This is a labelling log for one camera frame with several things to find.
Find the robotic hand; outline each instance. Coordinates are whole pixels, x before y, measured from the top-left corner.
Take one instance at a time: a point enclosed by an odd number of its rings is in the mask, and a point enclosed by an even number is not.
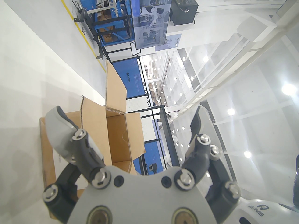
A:
[[[78,129],[60,107],[52,109],[46,115],[47,136],[69,164],[44,190],[46,206],[59,221],[69,224],[222,223],[240,203],[240,189],[230,180],[219,148],[202,131],[203,110],[198,107],[191,122],[190,147],[181,168],[134,176],[115,166],[105,166],[88,132]],[[195,186],[206,171],[213,185],[204,197]],[[78,200],[75,182],[80,174],[89,185]],[[240,211],[233,212],[229,223],[241,223]]]

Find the black speaker box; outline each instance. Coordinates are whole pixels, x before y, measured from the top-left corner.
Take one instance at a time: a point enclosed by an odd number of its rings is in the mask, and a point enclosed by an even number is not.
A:
[[[197,12],[198,4],[195,0],[172,0],[170,21],[174,25],[192,23]]]

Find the display screen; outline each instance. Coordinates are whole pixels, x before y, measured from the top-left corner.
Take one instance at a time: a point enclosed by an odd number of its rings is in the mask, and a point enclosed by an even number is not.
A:
[[[136,49],[165,44],[171,0],[130,0]]]

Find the cardboard box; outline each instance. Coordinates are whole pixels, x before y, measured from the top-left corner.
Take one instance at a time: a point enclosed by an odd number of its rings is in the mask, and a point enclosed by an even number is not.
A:
[[[107,62],[106,105],[86,97],[79,111],[66,113],[79,128],[87,130],[104,156],[105,165],[114,165],[136,175],[133,160],[145,153],[139,113],[126,113],[126,88],[111,63]],[[55,183],[52,147],[46,134],[45,118],[40,118],[44,185]],[[78,190],[80,197],[84,190]]]
[[[103,11],[102,15],[101,16],[98,16],[98,21],[103,21],[103,20],[107,20],[107,19],[111,19],[111,14],[108,14],[108,15],[105,15],[104,14],[105,10]],[[99,31],[100,32],[104,32],[104,31],[110,31],[110,30],[113,30],[113,26],[108,26],[106,28],[100,28]],[[113,41],[112,39],[112,34],[105,34],[105,35],[102,35],[105,43],[111,43]]]

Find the yellow floor line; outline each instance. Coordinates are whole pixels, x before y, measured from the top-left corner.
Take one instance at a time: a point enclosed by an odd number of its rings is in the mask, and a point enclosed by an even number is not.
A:
[[[64,8],[66,9],[68,15],[72,18],[72,21],[74,21],[74,17],[73,17],[73,15],[72,15],[72,13],[70,12],[70,10],[68,9],[68,7],[66,6],[64,0],[60,0],[60,1],[62,2]],[[96,54],[95,54],[93,48],[91,47],[90,43],[87,41],[87,38],[85,37],[83,31],[80,29],[78,23],[75,23],[75,25],[76,25],[78,31],[81,33],[82,37],[84,38],[85,42],[87,43],[88,47],[90,48],[90,50],[92,51],[92,53],[94,54],[94,56],[95,56],[95,58],[96,58]],[[100,62],[98,59],[96,59],[96,60],[97,60],[98,63],[101,65],[101,67],[103,68],[104,72],[106,72],[106,70],[105,70],[105,68],[103,67],[103,65],[101,64],[101,62]]]

